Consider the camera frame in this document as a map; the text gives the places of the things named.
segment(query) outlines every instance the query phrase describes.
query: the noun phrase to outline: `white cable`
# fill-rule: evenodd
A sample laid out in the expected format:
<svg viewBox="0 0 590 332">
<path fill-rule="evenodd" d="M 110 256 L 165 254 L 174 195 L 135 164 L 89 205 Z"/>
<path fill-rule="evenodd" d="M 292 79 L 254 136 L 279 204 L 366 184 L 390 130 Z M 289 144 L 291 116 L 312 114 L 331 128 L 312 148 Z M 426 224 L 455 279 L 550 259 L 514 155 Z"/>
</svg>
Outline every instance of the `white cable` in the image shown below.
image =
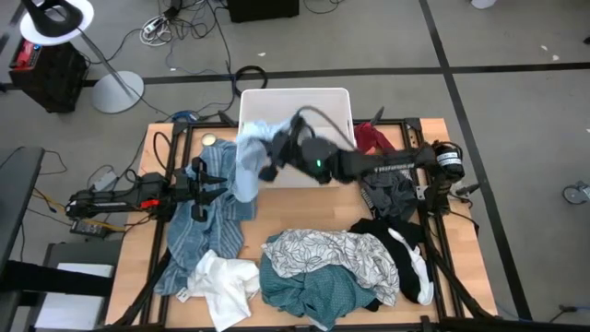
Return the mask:
<svg viewBox="0 0 590 332">
<path fill-rule="evenodd" d="M 170 38 L 164 39 L 162 35 L 169 34 Z M 172 40 L 172 32 L 169 27 L 169 20 L 163 15 L 150 18 L 139 33 L 139 40 L 147 46 L 158 47 L 169 43 Z"/>
</svg>

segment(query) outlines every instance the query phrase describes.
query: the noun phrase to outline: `black cloth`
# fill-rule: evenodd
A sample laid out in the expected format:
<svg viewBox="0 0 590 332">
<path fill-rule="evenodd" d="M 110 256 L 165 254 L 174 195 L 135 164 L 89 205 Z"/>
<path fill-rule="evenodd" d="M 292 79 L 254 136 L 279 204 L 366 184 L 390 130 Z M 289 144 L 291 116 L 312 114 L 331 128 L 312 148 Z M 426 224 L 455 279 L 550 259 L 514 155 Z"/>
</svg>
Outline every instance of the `black cloth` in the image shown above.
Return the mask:
<svg viewBox="0 0 590 332">
<path fill-rule="evenodd" d="M 400 290 L 408 300 L 418 303 L 418 295 L 420 293 L 418 275 L 412 267 L 412 260 L 406 247 L 394 239 L 389 234 L 389 231 L 387 231 L 390 227 L 402 234 L 406 238 L 407 244 L 412 248 L 420 240 L 418 237 L 421 234 L 419 225 L 408 222 L 397 222 L 394 225 L 390 225 L 384 219 L 361 219 L 352 225 L 349 232 L 371 234 L 383 244 L 389 255 L 394 259 L 395 266 L 397 267 Z"/>
<path fill-rule="evenodd" d="M 416 211 L 414 183 L 400 171 L 370 173 L 359 183 L 362 197 L 375 218 L 406 221 Z"/>
</svg>

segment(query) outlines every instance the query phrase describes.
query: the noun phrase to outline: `black metal frame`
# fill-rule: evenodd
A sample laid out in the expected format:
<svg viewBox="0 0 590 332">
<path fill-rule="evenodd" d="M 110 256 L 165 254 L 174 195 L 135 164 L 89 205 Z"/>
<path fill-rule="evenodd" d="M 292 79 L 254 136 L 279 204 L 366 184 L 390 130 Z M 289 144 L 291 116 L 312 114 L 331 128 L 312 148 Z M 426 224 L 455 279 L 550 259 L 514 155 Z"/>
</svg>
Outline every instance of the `black metal frame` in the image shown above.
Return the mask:
<svg viewBox="0 0 590 332">
<path fill-rule="evenodd" d="M 354 125 L 369 122 L 370 120 L 354 120 Z M 409 148 L 412 146 L 419 146 L 424 142 L 424 136 L 422 135 L 422 130 L 420 126 L 419 118 L 407 118 L 407 119 L 382 119 L 380 120 L 377 125 L 399 125 L 402 132 L 402 137 L 404 141 L 405 148 Z M 180 135 L 185 133 L 185 143 L 183 147 L 183 156 L 182 156 L 182 167 L 186 167 L 189 164 L 190 152 L 192 147 L 192 137 L 193 131 L 197 129 L 213 129 L 213 128 L 229 128 L 228 124 L 224 123 L 197 123 L 197 124 L 188 124 L 188 123 L 176 123 L 173 125 L 172 129 L 172 139 L 171 139 L 171 148 L 168 155 L 168 164 L 166 168 L 166 178 L 171 180 L 172 174 L 174 169 L 176 168 L 175 159 L 178 150 L 178 142 L 180 139 Z M 413 132 L 415 135 L 415 144 L 411 144 L 411 136 L 410 131 Z M 427 184 L 430 182 L 431 178 L 426 173 Z M 410 171 L 410 176 L 415 184 L 419 184 L 419 177 L 418 172 L 413 169 Z M 434 248 L 433 241 L 431 238 L 431 224 L 430 224 L 430 215 L 428 210 L 423 204 L 419 204 L 418 208 L 419 213 L 419 222 L 423 226 L 424 235 L 427 238 L 427 242 L 425 243 L 425 251 L 428 257 L 427 259 L 427 268 L 429 270 L 429 274 L 432 276 L 432 281 L 434 283 L 434 302 L 436 307 L 436 313 L 438 315 L 438 319 L 440 323 L 431 323 L 428 316 L 422 316 L 420 318 L 419 323 L 407 323 L 407 324 L 379 324 L 379 325 L 354 325 L 354 326 L 335 326 L 335 331 L 349 331 L 349 330 L 388 330 L 388 331 L 408 331 L 408 330 L 419 330 L 419 331 L 436 331 L 439 329 L 443 330 L 464 330 L 464 328 L 471 328 L 474 329 L 474 326 L 485 326 L 485 330 L 502 330 L 502 331 L 533 331 L 535 328 L 543 327 L 545 331 L 577 331 L 580 326 L 568 326 L 568 325 L 550 325 L 550 324 L 538 324 L 538 323 L 528 323 L 524 324 L 522 322 L 504 322 L 501 319 L 494 319 L 491 316 L 484 312 L 484 314 L 488 315 L 489 317 L 480 317 L 481 319 L 468 319 L 465 318 L 465 313 L 463 310 L 463 304 L 461 298 L 463 299 L 468 296 L 468 291 L 463 287 L 463 285 L 459 283 L 455 286 L 457 289 L 454 289 L 452 282 L 449 282 L 449 289 L 452 297 L 453 309 L 454 309 L 454 316 L 449 316 L 447 314 L 444 298 L 442 293 L 441 287 L 441 279 L 439 276 L 438 268 L 441 269 L 442 273 L 445 276 L 454 275 L 454 266 L 453 266 L 453 258 L 451 257 L 450 246 L 448 243 L 448 239 L 446 237 L 446 229 L 444 228 L 443 217 L 440 214 L 434 215 L 434 225 L 438 232 L 438 242 L 441 246 L 440 255 L 436 253 L 436 249 Z M 164 226 L 168 220 L 165 219 L 158 219 L 156 231 L 154 233 L 154 242 L 152 244 L 152 250 L 150 255 L 150 263 L 149 263 L 149 270 L 147 273 L 147 277 L 152 275 L 156 266 L 159 262 L 159 253 L 160 247 L 162 244 L 162 238 L 164 236 Z M 149 317 L 151 313 L 151 302 L 152 302 L 152 293 L 150 292 L 147 302 L 144 304 L 144 307 L 141 311 L 140 316 L 140 325 L 146 326 L 149 325 Z M 168 314 L 168 304 L 169 304 L 169 296 L 162 296 L 160 299 L 159 304 L 159 312 L 158 312 L 158 321 L 154 324 L 156 326 L 161 326 L 162 328 L 165 327 L 166 318 Z M 477 303 L 470 302 L 467 303 L 471 304 L 471 307 L 477 307 Z M 472 315 L 478 316 L 478 312 L 474 313 L 474 310 L 470 309 Z M 175 332 L 189 332 L 189 331 L 215 331 L 213 327 L 188 327 L 188 328 L 164 328 L 166 331 L 175 331 Z M 301 331 L 314 331 L 315 328 L 313 326 L 260 326 L 260 327 L 233 327 L 232 331 L 277 331 L 280 330 L 301 330 Z"/>
</svg>

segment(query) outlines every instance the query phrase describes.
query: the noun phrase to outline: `wooden table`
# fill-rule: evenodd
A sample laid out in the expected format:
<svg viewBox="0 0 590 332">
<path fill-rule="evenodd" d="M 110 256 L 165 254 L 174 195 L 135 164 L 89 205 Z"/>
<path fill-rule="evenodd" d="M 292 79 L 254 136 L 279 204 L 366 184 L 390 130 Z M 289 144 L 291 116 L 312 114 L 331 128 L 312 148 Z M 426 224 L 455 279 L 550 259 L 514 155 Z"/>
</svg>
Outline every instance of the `wooden table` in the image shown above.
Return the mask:
<svg viewBox="0 0 590 332">
<path fill-rule="evenodd" d="M 448 141 L 449 136 L 443 119 L 421 119 L 424 139 Z M 383 125 L 377 127 L 396 148 L 403 148 L 402 133 L 399 126 Z M 152 137 L 157 131 L 171 136 L 172 124 L 151 124 L 147 130 L 146 144 L 139 164 L 139 174 L 162 172 L 152 147 Z M 192 137 L 191 158 L 198 156 L 202 145 L 201 136 L 214 133 L 217 137 L 234 140 L 235 128 L 208 128 L 195 130 Z M 163 139 L 157 142 L 162 160 L 166 160 L 168 146 Z M 181 137 L 176 156 L 176 165 L 181 164 L 183 137 Z M 309 189 L 266 189 L 258 196 L 258 214 L 255 220 L 242 222 L 244 246 L 239 258 L 259 262 L 262 255 L 260 245 L 270 235 L 285 229 L 347 230 L 360 218 L 370 218 L 371 214 L 360 197 L 357 184 L 339 187 Z M 451 201 L 453 211 L 470 216 L 466 204 Z M 130 213 L 128 223 L 144 218 L 143 213 Z M 473 225 L 461 217 L 449 215 L 443 218 L 447 238 L 454 261 L 456 276 L 464 283 L 472 296 L 491 314 L 496 314 L 494 298 L 488 275 L 479 250 L 478 238 Z M 117 320 L 137 296 L 148 271 L 150 250 L 154 238 L 156 221 L 134 227 L 124 238 L 119 258 L 112 296 L 107 313 L 107 324 Z M 441 273 L 442 293 L 447 313 L 453 315 L 451 296 L 446 279 Z M 279 312 L 262 301 L 260 294 L 250 300 L 253 316 L 236 326 L 296 326 L 309 325 L 307 318 Z M 150 319 L 157 321 L 159 296 L 154 296 Z M 407 324 L 418 323 L 423 315 L 437 321 L 434 304 L 422 306 L 414 304 L 400 293 L 395 307 L 382 306 L 377 313 L 359 309 L 337 320 L 338 325 L 366 324 Z M 212 327 L 205 298 L 191 298 L 185 303 L 171 297 L 166 327 Z"/>
</svg>

